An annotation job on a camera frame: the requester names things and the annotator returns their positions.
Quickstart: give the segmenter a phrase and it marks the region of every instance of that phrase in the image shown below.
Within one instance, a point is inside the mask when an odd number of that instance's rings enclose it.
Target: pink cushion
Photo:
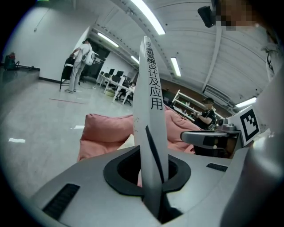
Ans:
[[[201,129],[181,118],[176,112],[166,108],[166,128],[168,148],[176,151],[192,153],[193,145],[180,139],[185,131],[200,131]],[[133,133],[133,116],[106,117],[97,114],[88,114],[85,128],[80,140],[78,161],[117,150]]]

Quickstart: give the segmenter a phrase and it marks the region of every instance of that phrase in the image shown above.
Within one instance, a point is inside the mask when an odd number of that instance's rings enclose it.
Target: shoe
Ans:
[[[73,91],[69,90],[69,89],[65,89],[65,92],[69,92],[69,93],[73,93]]]

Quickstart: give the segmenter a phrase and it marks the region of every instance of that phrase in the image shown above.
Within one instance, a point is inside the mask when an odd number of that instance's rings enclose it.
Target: black t-shirt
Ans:
[[[206,110],[204,112],[202,112],[202,116],[205,117],[205,118],[211,118],[212,121],[210,124],[214,123],[216,121],[216,115],[215,115],[215,112],[214,110]],[[197,118],[195,121],[194,121],[194,124],[196,124],[199,128],[202,128],[204,130],[207,130],[207,127],[210,125],[207,125],[205,124],[201,119]]]

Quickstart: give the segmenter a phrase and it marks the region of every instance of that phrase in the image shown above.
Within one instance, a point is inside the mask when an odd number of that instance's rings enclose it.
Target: white ceiling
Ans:
[[[160,77],[174,80],[197,92],[209,84],[239,103],[257,96],[267,85],[266,43],[262,28],[227,31],[224,27],[207,28],[197,10],[211,0],[144,0],[163,26],[158,35],[147,18],[130,0],[74,0],[76,8],[93,12],[94,31],[117,42],[116,49],[126,61],[139,59],[143,36],[155,45]],[[98,39],[95,33],[91,36]],[[176,77],[170,57],[176,57],[181,77]]]

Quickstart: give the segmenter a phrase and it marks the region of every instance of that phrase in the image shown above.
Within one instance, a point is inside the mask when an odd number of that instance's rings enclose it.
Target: brown wall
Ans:
[[[189,88],[186,88],[186,87],[183,87],[181,85],[178,85],[178,84],[175,84],[175,83],[172,83],[170,81],[167,81],[167,80],[163,80],[161,79],[161,86],[162,86],[162,89],[168,89],[170,92],[176,94],[178,92],[178,90],[181,90],[181,92],[199,102],[202,102],[202,100],[205,98],[205,96],[189,89]],[[232,114],[229,113],[228,111],[226,111],[224,108],[218,106],[217,104],[214,105],[214,108],[216,109],[216,112],[218,114],[220,114],[221,116],[223,117],[229,117],[231,116]]]

